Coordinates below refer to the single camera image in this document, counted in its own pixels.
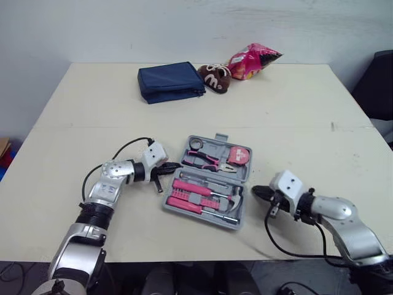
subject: hammer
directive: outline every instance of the hammer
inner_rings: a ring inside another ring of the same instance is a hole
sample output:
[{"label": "hammer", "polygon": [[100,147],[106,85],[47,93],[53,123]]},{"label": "hammer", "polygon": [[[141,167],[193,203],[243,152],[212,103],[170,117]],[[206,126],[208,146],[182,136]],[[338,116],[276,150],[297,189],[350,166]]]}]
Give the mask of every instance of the hammer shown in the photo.
[{"label": "hammer", "polygon": [[241,203],[241,195],[239,194],[240,192],[240,187],[239,186],[235,186],[234,188],[234,194],[233,196],[229,196],[230,198],[228,198],[229,201],[233,202],[232,207],[228,210],[228,212],[231,212],[233,210],[235,210]]},{"label": "hammer", "polygon": [[183,189],[185,191],[194,192],[196,194],[200,194],[205,197],[209,197],[210,195],[215,195],[216,197],[228,199],[228,201],[233,202],[233,205],[229,209],[229,211],[233,211],[234,209],[236,209],[241,202],[241,196],[239,194],[240,191],[239,186],[235,186],[234,195],[219,194],[218,192],[214,192],[211,189],[208,189],[207,187],[197,186],[196,184],[192,184],[192,183],[185,183],[184,181],[181,181],[179,179],[175,179],[172,186],[174,189]]}]

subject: tool kit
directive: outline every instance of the tool kit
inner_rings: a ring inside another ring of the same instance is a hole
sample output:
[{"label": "tool kit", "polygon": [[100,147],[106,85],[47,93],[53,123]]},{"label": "tool kit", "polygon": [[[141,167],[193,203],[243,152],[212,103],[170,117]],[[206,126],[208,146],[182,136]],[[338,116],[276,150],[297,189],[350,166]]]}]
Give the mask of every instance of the tool kit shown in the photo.
[{"label": "tool kit", "polygon": [[187,139],[163,207],[229,229],[243,225],[244,186],[251,168],[251,149],[215,139]]}]

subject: table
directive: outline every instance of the table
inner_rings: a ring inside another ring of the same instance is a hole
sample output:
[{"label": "table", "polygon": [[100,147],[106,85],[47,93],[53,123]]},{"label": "table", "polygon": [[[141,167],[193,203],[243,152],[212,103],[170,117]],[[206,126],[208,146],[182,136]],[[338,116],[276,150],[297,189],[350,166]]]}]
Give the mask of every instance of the table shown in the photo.
[{"label": "table", "polygon": [[[230,231],[161,207],[153,184],[127,186],[109,227],[107,262],[288,259],[263,227],[267,203],[250,189],[290,169],[316,194],[354,202],[362,220],[393,251],[393,153],[327,65],[271,65],[228,93],[148,105],[140,64],[72,64],[0,183],[0,260],[51,261],[76,220],[87,172],[140,136],[161,142],[177,161],[189,135],[253,149],[245,223]],[[120,159],[138,158],[137,144]],[[162,177],[163,186],[170,176]],[[87,187],[98,179],[94,174]],[[282,212],[278,243],[322,253],[314,227]],[[337,254],[330,234],[329,253]]]}]

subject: white wall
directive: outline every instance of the white wall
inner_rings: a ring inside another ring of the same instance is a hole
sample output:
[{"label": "white wall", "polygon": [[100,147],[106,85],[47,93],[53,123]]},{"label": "white wall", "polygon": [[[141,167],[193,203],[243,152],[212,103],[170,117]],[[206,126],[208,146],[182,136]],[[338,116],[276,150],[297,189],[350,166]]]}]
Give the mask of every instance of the white wall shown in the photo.
[{"label": "white wall", "polygon": [[280,63],[330,64],[351,90],[393,48],[392,3],[0,0],[0,136],[28,134],[68,61],[217,63],[260,42]]}]

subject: screwdriver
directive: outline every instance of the screwdriver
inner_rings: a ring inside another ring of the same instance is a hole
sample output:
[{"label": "screwdriver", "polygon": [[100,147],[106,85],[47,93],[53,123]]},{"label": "screwdriver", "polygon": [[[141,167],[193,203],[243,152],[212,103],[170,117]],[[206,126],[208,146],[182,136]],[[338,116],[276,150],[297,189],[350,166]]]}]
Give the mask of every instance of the screwdriver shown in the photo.
[{"label": "screwdriver", "polygon": [[183,189],[183,190],[189,191],[189,192],[194,192],[194,193],[203,195],[205,197],[209,197],[210,195],[215,195],[217,197],[226,198],[229,201],[232,199],[232,197],[230,195],[222,195],[217,192],[213,192],[211,189],[208,189],[207,187],[197,186],[196,184],[192,184],[192,183],[185,183],[184,181],[181,181],[178,179],[176,179],[173,182],[173,188],[174,189]]},{"label": "screwdriver", "polygon": [[[177,199],[181,199],[181,200],[189,202],[190,193],[189,192],[177,191],[177,190],[174,189],[172,191],[171,197],[175,197]],[[199,205],[204,206],[204,207],[210,207],[210,208],[213,208],[215,210],[219,210],[219,208],[220,208],[220,203],[219,202],[211,201],[211,200],[208,200],[206,198],[201,198],[201,201],[200,201]]]},{"label": "screwdriver", "polygon": [[207,181],[207,180],[203,180],[203,179],[200,179],[200,178],[193,178],[193,177],[191,177],[191,176],[184,175],[183,172],[181,172],[181,173],[179,174],[179,177],[182,178],[182,179],[187,179],[187,180],[192,180],[192,181],[201,181],[201,182],[203,182],[203,183],[214,184],[215,186],[224,187],[224,188],[226,188],[226,189],[228,188],[228,186],[224,186],[223,184],[214,183],[214,182],[212,182],[212,181]]},{"label": "screwdriver", "polygon": [[177,199],[177,198],[174,198],[174,197],[169,197],[168,201],[166,201],[166,203],[168,205],[173,206],[173,207],[180,208],[180,209],[187,210],[187,211],[191,211],[191,212],[195,212],[195,213],[198,213],[198,214],[207,213],[207,214],[213,215],[215,217],[218,217],[218,218],[220,218],[220,219],[222,219],[222,220],[224,220],[226,222],[232,223],[232,224],[239,223],[239,221],[237,219],[235,219],[235,218],[231,218],[231,217],[228,217],[228,216],[216,214],[216,213],[213,213],[213,212],[210,212],[210,211],[205,211],[204,209],[202,209],[203,208],[202,206],[198,206],[196,204],[193,204],[193,203],[190,203],[190,202],[187,202],[187,201],[183,201],[183,200],[180,200],[180,199]]}]

